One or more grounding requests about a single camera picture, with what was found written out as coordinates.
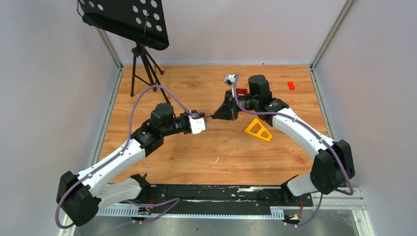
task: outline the tripod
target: tripod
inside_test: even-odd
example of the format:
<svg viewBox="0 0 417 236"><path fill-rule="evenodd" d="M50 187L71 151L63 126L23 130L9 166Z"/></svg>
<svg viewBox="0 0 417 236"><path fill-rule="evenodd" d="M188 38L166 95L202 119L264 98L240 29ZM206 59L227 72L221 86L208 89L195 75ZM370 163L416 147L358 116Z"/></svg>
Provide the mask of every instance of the tripod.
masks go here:
<svg viewBox="0 0 417 236"><path fill-rule="evenodd" d="M150 56L149 52L146 50L145 46L140 44L140 43L136 43L136 47L134 47L132 49L133 52L133 72L132 72L132 90L130 92L130 96L133 97L134 93L133 90L135 88L135 78L138 78L140 81L144 82L145 84L152 86L155 83L153 82L153 77L155 78L155 81L158 85L161 85L161 83L159 82L158 77L156 76L156 72L155 70L152 68L151 63L149 62L148 58L153 62L153 64L155 65L155 67L159 70L159 72L161 73L161 75L164 74L164 71L161 70L161 68L158 66L158 64L156 64L155 60ZM136 75L136 58L137 57L141 57L142 62L144 64L146 73L148 75L149 78L149 82L148 83L146 80L142 79L141 77ZM163 89L161 89L162 95L165 98L165 101L167 103L170 103L170 101L168 100L167 95L165 94L165 91Z"/></svg>

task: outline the white object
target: white object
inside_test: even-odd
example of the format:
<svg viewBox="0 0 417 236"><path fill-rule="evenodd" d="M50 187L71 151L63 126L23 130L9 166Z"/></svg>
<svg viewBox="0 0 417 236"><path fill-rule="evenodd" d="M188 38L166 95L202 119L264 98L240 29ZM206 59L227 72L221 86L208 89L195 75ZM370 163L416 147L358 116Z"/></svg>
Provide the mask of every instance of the white object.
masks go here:
<svg viewBox="0 0 417 236"><path fill-rule="evenodd" d="M86 179L83 181L83 185L89 185L90 186L90 193L93 197L96 197L100 190L103 189L103 187L110 182L114 177L116 177L118 174L120 174L124 169L132 165L133 163L140 161L145 158L145 150L140 148L141 144L132 139L129 142L129 145L127 149L124 151L123 155L120 155L115 160L113 160L110 164L105 166L103 169L96 172L92 177ZM116 155L118 152L121 152L122 147L119 147L114 152L112 152L110 155L108 155L106 158L98 162L97 164L93 165L92 167L89 167L83 171L78 172L80 175L79 178L84 177L88 173L90 173L95 168L101 166L104 162L112 158L114 155Z"/></svg>
<svg viewBox="0 0 417 236"><path fill-rule="evenodd" d="M311 159L314 160L315 156L319 153L320 149L327 149L327 147L322 143L323 140L325 140L330 145L334 142L333 139L318 132L313 127L305 123L302 119L300 119L294 113L293 109L285 108L280 110L279 113L291 116L292 119L280 115L275 115L272 118L272 126L284 132L298 145L300 145L308 153ZM316 136L314 136L304 126L295 122L295 120L304 122L306 125L312 128L321 138L318 140ZM288 182L287 186L294 196L300 196L304 193L311 193L317 191L316 187L314 187L313 183L311 182L310 173L295 177L294 179Z"/></svg>
<svg viewBox="0 0 417 236"><path fill-rule="evenodd" d="M101 198L101 202L98 204L98 210L102 210L126 199L135 199L141 190L140 184L132 178L128 178L120 183L107 184L97 195Z"/></svg>
<svg viewBox="0 0 417 236"><path fill-rule="evenodd" d="M289 115L301 122L304 122L294 113L293 109L291 108L284 108L280 110L279 113ZM310 131L308 131L301 124L293 122L292 119L280 115L275 115L272 118L272 126L288 135L292 140L294 140L298 145L300 145L313 160L314 157L319 153L320 149L327 149L327 147L323 143L319 142L319 140L312 133L310 133ZM334 142L333 139L323 135L322 133L315 130L313 127L311 128L322 137L321 140L325 140L330 145Z"/></svg>
<svg viewBox="0 0 417 236"><path fill-rule="evenodd" d="M229 87L232 87L233 83L235 82L235 79L235 75L227 74L223 79L223 83Z"/></svg>
<svg viewBox="0 0 417 236"><path fill-rule="evenodd" d="M191 127L192 134L199 134L201 133L201 131L206 130L205 118L193 119L193 117L188 116L188 119L190 120L190 127Z"/></svg>
<svg viewBox="0 0 417 236"><path fill-rule="evenodd" d="M287 183L288 189L294 196L301 196L304 193L311 193L317 191L310 179L310 173L297 176Z"/></svg>

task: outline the black mounting plate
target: black mounting plate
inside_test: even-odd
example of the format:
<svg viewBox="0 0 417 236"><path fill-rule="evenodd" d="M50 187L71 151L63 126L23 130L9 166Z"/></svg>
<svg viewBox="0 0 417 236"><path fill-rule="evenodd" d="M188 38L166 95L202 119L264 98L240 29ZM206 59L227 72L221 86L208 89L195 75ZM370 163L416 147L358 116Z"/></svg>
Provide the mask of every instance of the black mounting plate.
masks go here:
<svg viewBox="0 0 417 236"><path fill-rule="evenodd" d="M170 214L270 215L270 207L299 207L300 199L304 207L313 206L311 194L289 196L276 185L152 184L146 194L153 194L155 203L180 198ZM150 198L134 201L151 203ZM169 206L155 207L152 212L162 213Z"/></svg>

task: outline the tripod leg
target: tripod leg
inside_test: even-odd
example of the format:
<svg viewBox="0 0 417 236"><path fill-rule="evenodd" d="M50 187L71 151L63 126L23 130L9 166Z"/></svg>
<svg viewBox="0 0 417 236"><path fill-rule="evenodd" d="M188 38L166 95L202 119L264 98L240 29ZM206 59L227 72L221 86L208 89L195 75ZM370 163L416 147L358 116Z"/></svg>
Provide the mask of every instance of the tripod leg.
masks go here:
<svg viewBox="0 0 417 236"><path fill-rule="evenodd" d="M161 75L164 74L164 71L161 70L161 68L159 67L158 64L156 64L155 60L150 56L150 54L146 51L146 55L149 57L149 59L152 61L152 63L155 65L155 67L159 70L159 73L161 73Z"/></svg>
<svg viewBox="0 0 417 236"><path fill-rule="evenodd" d="M133 97L135 94L133 90L135 88L135 74L136 73L136 57L133 56L133 72L132 72L132 90L130 91L130 96Z"/></svg>
<svg viewBox="0 0 417 236"><path fill-rule="evenodd" d="M150 75L150 71L151 71L151 72L152 72L152 74L153 74L153 76L154 76L154 78L155 78L156 83L157 83L157 84L159 84L159 85L161 85L161 83L159 82L159 79L158 79L158 77L156 76L156 73L155 73L155 71L153 70L153 68L152 68L152 66L151 66L151 64L150 64L150 62L149 62L149 60L148 60L148 58L146 57L146 55L143 55L143 59L144 59L144 60L146 60L146 62L144 61L144 64L148 65L148 66L145 66L145 70L146 70L146 72L147 72L148 76L149 76L149 77L151 77L151 75ZM162 95L163 95L163 96L164 96L164 98L165 98L165 101L167 101L167 103L170 103L170 101L168 100L167 95L165 94L165 91L164 91L163 89L161 89L161 92L162 92Z"/></svg>
<svg viewBox="0 0 417 236"><path fill-rule="evenodd" d="M146 58L146 56L145 56L145 55L141 55L141 58L142 58L142 62L143 62L143 64L144 64L144 67L145 67L146 73L147 73L147 75L148 75L149 82L150 82L150 84L151 84L151 85L154 85L155 83L153 82L152 75L151 75L151 73L150 73L150 71L149 71L149 67L150 67L149 61L148 61L148 59Z"/></svg>

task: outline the wire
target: wire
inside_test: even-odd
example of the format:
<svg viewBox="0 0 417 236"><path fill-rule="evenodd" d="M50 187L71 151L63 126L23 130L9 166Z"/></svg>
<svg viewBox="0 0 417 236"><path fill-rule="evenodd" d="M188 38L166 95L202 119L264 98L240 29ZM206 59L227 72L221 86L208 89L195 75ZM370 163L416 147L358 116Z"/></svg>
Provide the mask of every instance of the wire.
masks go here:
<svg viewBox="0 0 417 236"><path fill-rule="evenodd" d="M245 109L241 104L240 104L240 102L239 102L239 100L238 100L238 93L237 93L237 86L238 86L238 78L239 78L239 74L237 74L236 76L235 76L235 82L234 82L234 84L233 84L233 93L234 93L234 97L235 97L235 101L236 101L236 105L243 111L243 112L246 112L246 113L248 113L248 114L251 114L251 115L273 115L273 116L275 116L275 115L278 115L278 116L282 116L282 117L286 117L286 118L288 118L288 119L291 119L292 121L294 121L294 122L297 122L298 124L300 124L300 125L302 125L304 128L306 128L308 131L310 131L310 133L311 134L313 134L318 140L320 140L321 139L321 137L320 137L320 135L319 134L317 134L316 133L316 131L314 131L314 129L313 128L311 128L309 125L307 125L306 123L304 123L304 122L302 122L302 121L300 121L299 119L295 119L294 117L292 117L292 116L289 116L289 115L287 115L287 114L283 114L283 113L279 113L279 112L252 112L252 111L248 111L247 109ZM347 192L347 191L343 191L343 190L340 190L340 189L336 189L336 191L338 191L338 192L340 192L340 193L343 193L343 194L346 194L346 195L353 195L353 193L354 193L354 190L353 190L353 186L352 186L352 183L351 183L351 181L349 180L349 177L348 177L348 174L346 173L346 171L345 171L345 168L343 167L343 164L342 164L342 162L340 161L340 158L339 158L339 156L337 155L337 153L334 151L334 149L325 141L325 140L322 140L322 143L330 150L330 152L331 152L331 154L333 154L333 156L334 156L334 158L336 159L336 162L337 162L337 164L339 165L339 168L340 168L340 170L342 171L342 174L343 174L343 177L345 178L345 180L346 180L346 183L348 184L348 187L349 187L349 192ZM308 223L310 223L313 219L314 219L314 217L316 217L316 215L317 215L317 212L319 211L319 209L320 209L320 206L321 206L321 204L322 204L322 199L323 199L323 194L321 194L321 196L320 196L320 201L319 201L319 204L317 205L317 209L316 209L316 211L314 212L314 214L313 214L313 216L307 221L307 222L305 222L305 223L302 223L302 224L298 224L298 226L304 226L304 225L307 225Z"/></svg>
<svg viewBox="0 0 417 236"><path fill-rule="evenodd" d="M168 200L166 202L158 203L158 204L139 204L139 203L132 202L130 200L126 200L125 202L130 203L130 204L133 204L133 205L138 206L138 207L158 207L158 206L162 206L162 205L165 205L165 204L174 202L168 209L166 209L165 211L163 211L158 216L156 216L154 218L151 218L149 220L143 220L143 221L141 221L142 223L149 223L149 222L152 222L152 221L155 221L155 220L161 218L163 215L165 215L167 212L169 212L176 204L179 203L179 198L172 198L172 199L170 199L170 200Z"/></svg>
<svg viewBox="0 0 417 236"><path fill-rule="evenodd" d="M300 211L298 212L298 213L296 213L296 214L294 214L294 215L300 215L300 217L299 217L299 219L301 219L302 218L302 209L303 209L303 205L302 205L302 199L300 199L300 204L301 204L301 206L300 206Z"/></svg>
<svg viewBox="0 0 417 236"><path fill-rule="evenodd" d="M180 100L166 87L162 86L162 85L152 85L149 86L147 89L145 89L136 99L135 103L133 104L132 107L132 111L130 112L130 118L129 118L129 130L127 133L127 140L126 143L123 145L123 148L121 149L120 152L118 152L116 155L114 155L112 158L110 158L109 160L107 160L106 162L104 162L102 165L98 166L97 168L95 168L93 171L91 171L89 174L87 174L86 176L82 177L79 181L77 181L74 185L72 185L65 193L64 195L61 197L60 201L58 202L58 206L57 209L55 211L55 223L57 224L57 226L61 229L69 229L72 226L74 226L74 223L70 224L70 225L62 225L60 223L60 209L62 207L62 204L64 202L64 200L66 199L66 197L69 195L69 193L76 187L78 186L80 183L82 183L84 180L86 180L89 175L94 175L97 171L103 169L105 166L107 166L109 163L111 163L112 161L114 161L116 158L118 158L120 156L120 153L123 153L126 148L129 146L129 142L130 142L130 135L132 133L132 121L133 121L133 114L135 111L136 106L138 105L139 100L142 98L142 96L149 90L153 89L153 88L160 88L165 90L167 93L169 93L169 95L171 95L171 97L179 104L179 106L181 106L181 108L190 116L195 117L196 114L191 113L181 102Z"/></svg>
<svg viewBox="0 0 417 236"><path fill-rule="evenodd" d="M163 211L161 214L157 215L156 217L151 218L149 220L141 220L139 222L139 224L142 224L142 223L149 223L149 222L152 222L152 221L155 221L155 220L159 219L160 217L162 217L163 215L165 215L167 212L169 212L176 204L178 204L179 201L180 201L179 198L173 198L173 199L170 199L170 200L168 200L166 202L158 203L158 204L139 204L139 203L135 203L135 202L130 201L130 200L126 200L125 202L127 202L129 204L133 204L133 205L138 206L138 207L159 207L159 206L163 206L163 205L166 205L168 203L174 202L168 209L166 209L165 211ZM132 224L132 223L135 223L135 222L136 221L134 220L134 221L127 221L127 222L121 223L121 224L115 226L114 228L109 229L108 231L100 234L99 236L104 236L104 235L106 235L108 233L111 233L114 230L116 230L116 229L118 229L118 228L120 228L122 226L125 226L125 225L128 225L128 224ZM80 234L80 227L77 227L77 230L76 231L77 231L77 236L81 236L81 234Z"/></svg>

